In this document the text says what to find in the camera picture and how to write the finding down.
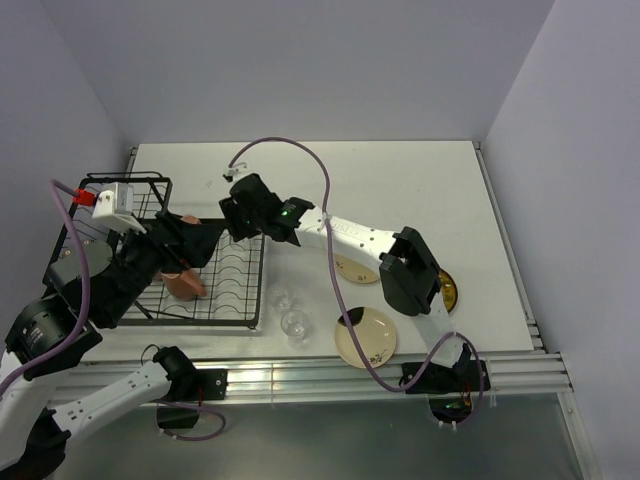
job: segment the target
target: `plate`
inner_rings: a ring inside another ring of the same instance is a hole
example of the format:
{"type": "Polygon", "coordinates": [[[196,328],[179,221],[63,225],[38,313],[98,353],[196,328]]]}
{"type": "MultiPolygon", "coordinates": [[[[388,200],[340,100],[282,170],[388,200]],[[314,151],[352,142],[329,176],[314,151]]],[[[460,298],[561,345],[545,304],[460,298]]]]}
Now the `plate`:
{"type": "Polygon", "coordinates": [[[338,273],[351,282],[374,283],[380,280],[378,274],[373,270],[354,262],[350,258],[335,254],[333,259],[336,262],[336,267],[338,267],[338,273]]]}
{"type": "MultiPolygon", "coordinates": [[[[398,338],[391,319],[370,307],[352,308],[348,313],[360,345],[373,368],[384,365],[395,352],[398,338]]],[[[364,368],[342,316],[336,323],[334,341],[345,362],[357,368],[364,368]]]]}

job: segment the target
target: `dish rack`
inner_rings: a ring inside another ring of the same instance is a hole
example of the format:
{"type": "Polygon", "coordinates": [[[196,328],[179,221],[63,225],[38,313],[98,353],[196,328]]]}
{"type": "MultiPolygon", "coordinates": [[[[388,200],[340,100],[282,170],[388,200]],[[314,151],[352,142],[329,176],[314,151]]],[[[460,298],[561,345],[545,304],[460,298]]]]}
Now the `dish rack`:
{"type": "MultiPolygon", "coordinates": [[[[133,215],[139,220],[152,218],[168,208],[172,183],[158,172],[90,173],[79,188],[98,194],[102,185],[113,182],[133,185],[133,215]]],[[[82,241],[103,240],[119,250],[123,237],[106,227],[92,225],[91,209],[72,204],[69,214],[82,241]]],[[[154,280],[123,316],[120,325],[254,329],[260,315],[264,243],[264,236],[234,243],[229,232],[224,231],[209,263],[197,269],[207,290],[205,297],[180,301],[169,294],[161,279],[154,280]]],[[[64,257],[72,248],[63,226],[49,263],[64,257]]]]}

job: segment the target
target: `gray wall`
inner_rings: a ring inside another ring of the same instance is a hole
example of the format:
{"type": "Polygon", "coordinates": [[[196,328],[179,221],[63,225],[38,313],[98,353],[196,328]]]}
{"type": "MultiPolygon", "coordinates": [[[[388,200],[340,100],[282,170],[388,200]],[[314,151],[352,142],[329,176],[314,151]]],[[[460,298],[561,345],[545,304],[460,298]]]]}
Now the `gray wall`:
{"type": "Polygon", "coordinates": [[[558,0],[485,145],[607,478],[640,471],[640,3],[558,0]]]}
{"type": "Polygon", "coordinates": [[[0,0],[0,335],[42,294],[62,221],[47,181],[122,166],[124,145],[36,0],[0,0]]]}
{"type": "Polygon", "coordinates": [[[553,0],[43,0],[132,142],[483,138],[553,0]]]}

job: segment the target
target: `brown cup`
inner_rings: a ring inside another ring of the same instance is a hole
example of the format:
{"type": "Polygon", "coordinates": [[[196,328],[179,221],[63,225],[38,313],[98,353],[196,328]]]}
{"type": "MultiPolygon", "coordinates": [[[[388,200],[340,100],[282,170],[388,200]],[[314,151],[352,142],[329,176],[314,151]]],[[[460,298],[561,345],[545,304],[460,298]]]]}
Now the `brown cup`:
{"type": "MultiPolygon", "coordinates": [[[[192,224],[200,223],[200,220],[193,215],[185,215],[182,217],[182,221],[192,224]]],[[[196,296],[204,297],[207,295],[200,275],[194,268],[182,273],[160,273],[160,277],[169,293],[178,300],[188,301],[193,300],[196,296]]]]}

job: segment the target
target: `purple cable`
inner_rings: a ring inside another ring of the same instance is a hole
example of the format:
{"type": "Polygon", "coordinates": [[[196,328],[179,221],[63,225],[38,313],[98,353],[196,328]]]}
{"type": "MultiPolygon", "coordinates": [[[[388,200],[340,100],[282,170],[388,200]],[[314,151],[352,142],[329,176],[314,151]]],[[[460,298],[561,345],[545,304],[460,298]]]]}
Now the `purple cable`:
{"type": "Polygon", "coordinates": [[[82,285],[82,300],[80,303],[80,313],[78,314],[78,317],[77,317],[78,320],[76,322],[76,325],[73,327],[73,330],[67,336],[67,338],[65,338],[62,341],[62,343],[60,343],[60,345],[49,350],[46,353],[43,353],[42,355],[34,358],[33,360],[28,361],[27,363],[16,368],[13,372],[7,375],[7,378],[5,378],[2,381],[2,383],[0,383],[0,400],[2,400],[2,396],[9,389],[9,386],[18,378],[20,378],[24,374],[24,372],[26,372],[27,370],[37,365],[40,365],[42,362],[45,362],[52,357],[55,357],[64,349],[66,349],[69,345],[71,345],[75,341],[75,339],[78,338],[78,335],[82,333],[82,330],[84,329],[84,325],[87,322],[87,317],[89,316],[89,298],[91,295],[91,287],[90,287],[89,263],[87,261],[87,254],[84,251],[84,247],[82,246],[82,241],[78,236],[78,231],[76,230],[76,227],[73,224],[73,220],[71,219],[71,216],[69,216],[67,209],[62,203],[62,199],[60,198],[60,195],[58,195],[56,188],[59,188],[65,193],[68,193],[69,195],[72,195],[74,197],[77,196],[77,193],[72,188],[67,187],[66,185],[60,183],[57,180],[51,180],[49,182],[49,190],[51,192],[51,196],[53,197],[53,201],[56,204],[56,207],[58,208],[60,215],[62,216],[62,220],[64,221],[65,227],[67,227],[67,232],[69,232],[69,235],[71,236],[71,240],[73,241],[73,245],[77,251],[78,260],[80,262],[80,278],[81,278],[81,285],[82,285]]]}
{"type": "Polygon", "coordinates": [[[238,159],[242,156],[244,152],[249,150],[251,147],[258,145],[259,143],[265,143],[265,142],[288,143],[289,145],[293,145],[295,147],[301,148],[302,150],[307,152],[309,155],[311,155],[313,159],[318,163],[318,165],[320,165],[320,168],[322,169],[322,173],[324,175],[324,184],[325,184],[324,198],[322,199],[322,211],[326,213],[327,205],[329,204],[329,191],[331,190],[331,179],[329,178],[329,172],[327,171],[327,167],[325,167],[322,160],[320,160],[320,157],[318,157],[318,155],[316,155],[316,153],[313,150],[301,144],[300,142],[296,142],[295,140],[291,140],[290,138],[285,138],[285,137],[259,138],[258,140],[254,140],[253,142],[248,143],[244,147],[242,147],[240,151],[236,153],[235,156],[229,162],[229,168],[233,167],[233,165],[238,161],[238,159]]]}
{"type": "MultiPolygon", "coordinates": [[[[324,191],[324,198],[322,200],[322,213],[324,215],[327,215],[327,205],[329,203],[329,192],[331,190],[331,180],[329,178],[329,172],[327,171],[326,166],[324,165],[322,160],[320,160],[320,157],[318,157],[318,155],[316,155],[309,147],[306,147],[305,145],[299,142],[296,142],[295,140],[291,140],[283,137],[264,137],[264,138],[259,138],[257,140],[254,140],[253,142],[245,145],[238,153],[236,153],[236,155],[233,157],[231,162],[229,162],[229,168],[233,167],[233,165],[236,163],[236,161],[240,158],[240,156],[244,152],[249,150],[254,145],[258,145],[259,143],[264,143],[264,142],[284,142],[290,145],[294,145],[298,148],[301,148],[302,150],[307,152],[309,155],[311,155],[311,157],[313,157],[313,159],[318,163],[318,165],[320,165],[320,168],[322,169],[322,173],[324,173],[324,179],[325,179],[325,191],[324,191]]],[[[344,303],[344,300],[342,298],[342,293],[340,292],[340,286],[338,285],[336,268],[333,263],[333,228],[331,227],[331,224],[329,221],[325,222],[325,226],[327,227],[327,258],[329,260],[329,276],[331,277],[331,284],[333,286],[333,291],[335,293],[336,300],[338,301],[338,306],[340,307],[340,311],[342,312],[342,318],[344,318],[344,322],[345,322],[345,325],[347,326],[347,330],[349,331],[349,335],[351,336],[351,340],[353,340],[353,345],[355,346],[356,351],[358,352],[358,356],[360,357],[360,360],[362,361],[363,365],[365,366],[369,374],[373,377],[373,379],[382,388],[390,392],[396,392],[396,393],[406,392],[418,382],[418,380],[420,379],[422,374],[425,372],[425,370],[427,369],[427,366],[433,359],[434,355],[438,352],[440,347],[448,339],[452,337],[459,337],[460,339],[462,339],[463,342],[466,342],[469,345],[469,348],[471,348],[471,351],[476,359],[476,364],[478,366],[478,375],[480,377],[480,382],[479,382],[480,387],[478,389],[477,404],[480,405],[480,403],[482,402],[482,398],[484,396],[484,372],[482,371],[480,356],[478,355],[478,352],[475,346],[473,345],[473,343],[471,343],[471,340],[469,340],[466,336],[464,336],[459,332],[449,332],[443,335],[442,338],[438,340],[438,342],[431,349],[431,351],[427,355],[427,358],[424,360],[423,364],[420,366],[420,368],[418,369],[414,377],[409,382],[403,384],[402,386],[397,387],[395,385],[390,385],[386,383],[382,379],[382,377],[380,377],[380,375],[378,375],[378,373],[375,371],[375,369],[369,362],[369,359],[367,358],[366,354],[364,353],[364,350],[362,349],[362,345],[360,345],[358,336],[353,328],[353,324],[351,323],[351,319],[349,318],[347,306],[344,303]]],[[[476,412],[476,408],[474,408],[471,411],[471,413],[467,416],[464,422],[467,422],[475,414],[475,412],[476,412]]]]}
{"type": "Polygon", "coordinates": [[[222,421],[222,425],[220,425],[220,428],[218,428],[215,432],[209,433],[207,435],[202,435],[201,437],[187,437],[186,435],[178,435],[177,433],[173,433],[170,430],[162,431],[162,433],[164,433],[165,435],[168,435],[171,438],[175,438],[176,440],[182,440],[184,442],[202,442],[204,440],[211,440],[212,438],[215,438],[218,435],[220,435],[224,431],[224,428],[227,426],[227,419],[225,418],[225,416],[220,412],[207,407],[206,405],[199,406],[199,405],[192,405],[190,403],[165,402],[164,400],[156,400],[156,402],[161,405],[166,405],[168,407],[184,408],[186,410],[194,410],[200,413],[210,413],[212,415],[215,415],[222,421]]]}

